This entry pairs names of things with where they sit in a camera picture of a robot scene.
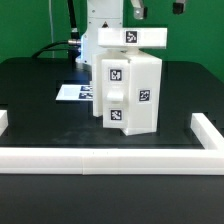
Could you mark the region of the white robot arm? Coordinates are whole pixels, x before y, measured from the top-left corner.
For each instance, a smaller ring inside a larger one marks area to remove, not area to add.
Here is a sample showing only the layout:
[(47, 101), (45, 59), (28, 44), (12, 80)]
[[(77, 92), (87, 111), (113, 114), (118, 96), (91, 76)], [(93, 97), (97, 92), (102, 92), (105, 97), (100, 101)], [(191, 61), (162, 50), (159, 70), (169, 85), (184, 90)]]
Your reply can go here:
[(87, 29), (77, 63), (91, 66), (94, 54), (110, 48), (166, 48), (167, 28), (126, 28), (123, 11), (124, 0), (87, 0)]

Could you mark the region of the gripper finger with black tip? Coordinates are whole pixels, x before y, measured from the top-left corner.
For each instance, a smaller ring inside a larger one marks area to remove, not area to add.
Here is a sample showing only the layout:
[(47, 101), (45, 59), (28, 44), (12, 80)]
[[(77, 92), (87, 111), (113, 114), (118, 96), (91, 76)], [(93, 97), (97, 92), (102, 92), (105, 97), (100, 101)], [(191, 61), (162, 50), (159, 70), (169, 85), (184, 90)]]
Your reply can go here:
[(142, 20), (146, 18), (147, 8), (144, 5), (143, 0), (130, 0), (133, 6), (133, 15), (137, 20)]
[(173, 13), (183, 14), (185, 12), (187, 0), (175, 0), (173, 2)]

